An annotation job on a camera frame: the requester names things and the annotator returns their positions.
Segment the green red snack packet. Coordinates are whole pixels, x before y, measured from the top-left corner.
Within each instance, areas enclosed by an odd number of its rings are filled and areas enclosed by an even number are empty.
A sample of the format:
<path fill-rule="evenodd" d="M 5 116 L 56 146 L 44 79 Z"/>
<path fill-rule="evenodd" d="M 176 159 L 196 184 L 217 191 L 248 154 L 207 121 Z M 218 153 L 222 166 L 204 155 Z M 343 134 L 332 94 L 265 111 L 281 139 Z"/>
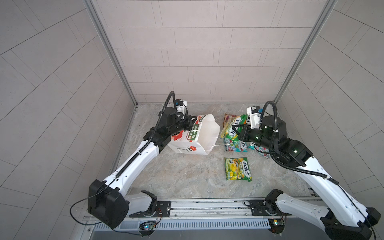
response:
<path fill-rule="evenodd" d="M 248 147 L 246 142 L 240 140 L 233 141 L 231 139 L 224 138 L 224 143 L 227 152 L 247 152 Z"/>

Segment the white paper bag red flowers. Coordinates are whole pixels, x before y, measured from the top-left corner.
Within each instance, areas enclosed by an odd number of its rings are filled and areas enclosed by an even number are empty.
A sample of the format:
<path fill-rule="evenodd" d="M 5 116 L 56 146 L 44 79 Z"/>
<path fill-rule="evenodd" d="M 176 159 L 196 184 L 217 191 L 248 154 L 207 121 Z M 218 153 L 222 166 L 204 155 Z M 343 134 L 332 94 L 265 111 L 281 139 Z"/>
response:
<path fill-rule="evenodd" d="M 212 114 L 199 115 L 190 131 L 181 131 L 168 144 L 174 152 L 189 155 L 208 155 L 218 144 L 220 126 Z"/>

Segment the teal pink snack packet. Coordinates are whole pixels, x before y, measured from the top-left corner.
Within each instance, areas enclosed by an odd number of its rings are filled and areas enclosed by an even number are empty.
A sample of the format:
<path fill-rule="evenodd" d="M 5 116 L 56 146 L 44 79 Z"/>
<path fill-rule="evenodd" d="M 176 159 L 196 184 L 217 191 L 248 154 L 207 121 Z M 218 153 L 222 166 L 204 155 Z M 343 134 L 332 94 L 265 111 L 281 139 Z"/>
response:
<path fill-rule="evenodd" d="M 269 159 L 270 158 L 270 151 L 264 147 L 260 147 L 255 145 L 254 143 L 250 143 L 249 148 L 252 150 L 255 150 L 259 154 L 261 154 L 263 157 Z"/>

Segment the orange pink snack packet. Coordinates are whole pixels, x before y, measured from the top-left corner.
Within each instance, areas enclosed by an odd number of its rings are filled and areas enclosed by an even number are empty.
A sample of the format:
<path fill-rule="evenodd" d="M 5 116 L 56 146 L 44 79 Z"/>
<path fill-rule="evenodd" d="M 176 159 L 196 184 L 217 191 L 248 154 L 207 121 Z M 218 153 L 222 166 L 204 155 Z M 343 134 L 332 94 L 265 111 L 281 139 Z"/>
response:
<path fill-rule="evenodd" d="M 237 115 L 229 115 L 225 114 L 224 121 L 223 121 L 223 127 L 227 127 L 229 125 L 233 124 L 233 121 L 236 120 L 238 116 Z"/>

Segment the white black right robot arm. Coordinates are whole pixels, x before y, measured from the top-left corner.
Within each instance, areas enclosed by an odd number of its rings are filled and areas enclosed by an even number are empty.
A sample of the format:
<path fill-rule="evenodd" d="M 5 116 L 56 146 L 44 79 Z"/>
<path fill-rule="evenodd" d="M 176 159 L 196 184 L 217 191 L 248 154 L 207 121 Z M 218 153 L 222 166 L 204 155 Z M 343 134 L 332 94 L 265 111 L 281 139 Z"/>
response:
<path fill-rule="evenodd" d="M 303 143 L 288 138 L 286 123 L 280 118 L 263 118 L 259 129 L 234 124 L 231 131 L 241 141 L 266 148 L 275 163 L 305 180 L 326 204 L 319 207 L 274 189 L 264 200 L 268 214 L 285 213 L 299 217 L 324 230 L 332 240 L 369 240 L 376 237 L 374 226 L 380 221 L 379 211 L 365 207 L 354 199 Z"/>

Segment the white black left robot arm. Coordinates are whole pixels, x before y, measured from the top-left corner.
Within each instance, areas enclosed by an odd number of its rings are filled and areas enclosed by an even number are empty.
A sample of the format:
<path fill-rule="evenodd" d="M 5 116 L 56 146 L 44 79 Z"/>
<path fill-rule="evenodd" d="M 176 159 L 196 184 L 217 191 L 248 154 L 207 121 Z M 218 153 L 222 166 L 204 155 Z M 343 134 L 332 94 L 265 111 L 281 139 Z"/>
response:
<path fill-rule="evenodd" d="M 170 143 L 171 138 L 193 128 L 196 116 L 166 107 L 159 113 L 155 127 L 144 136 L 137 150 L 115 172 L 103 181 L 95 180 L 89 187 L 88 212 L 115 229 L 123 220 L 136 213 L 152 216 L 157 197 L 148 192 L 128 195 L 128 191 L 148 163 Z"/>

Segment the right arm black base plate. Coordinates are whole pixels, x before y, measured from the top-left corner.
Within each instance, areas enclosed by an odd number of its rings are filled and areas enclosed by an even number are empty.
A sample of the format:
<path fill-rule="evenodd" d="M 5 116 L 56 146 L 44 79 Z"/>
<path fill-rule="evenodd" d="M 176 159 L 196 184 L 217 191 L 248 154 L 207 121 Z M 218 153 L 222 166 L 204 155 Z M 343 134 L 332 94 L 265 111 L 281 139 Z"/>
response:
<path fill-rule="evenodd" d="M 281 190 L 273 189 L 262 200 L 247 200 L 244 205 L 251 209 L 252 216 L 284 216 L 277 206 L 277 198 L 283 194 Z"/>

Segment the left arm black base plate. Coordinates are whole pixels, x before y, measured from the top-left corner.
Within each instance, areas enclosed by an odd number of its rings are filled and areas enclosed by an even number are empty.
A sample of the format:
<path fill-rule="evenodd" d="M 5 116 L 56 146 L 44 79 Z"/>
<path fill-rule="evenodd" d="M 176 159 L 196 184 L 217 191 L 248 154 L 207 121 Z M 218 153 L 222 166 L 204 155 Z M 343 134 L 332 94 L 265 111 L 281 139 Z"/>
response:
<path fill-rule="evenodd" d="M 130 218 L 170 216 L 171 201 L 159 201 L 157 196 L 148 191 L 141 191 L 138 194 L 127 195 L 126 200 L 129 203 L 129 211 L 127 215 Z"/>

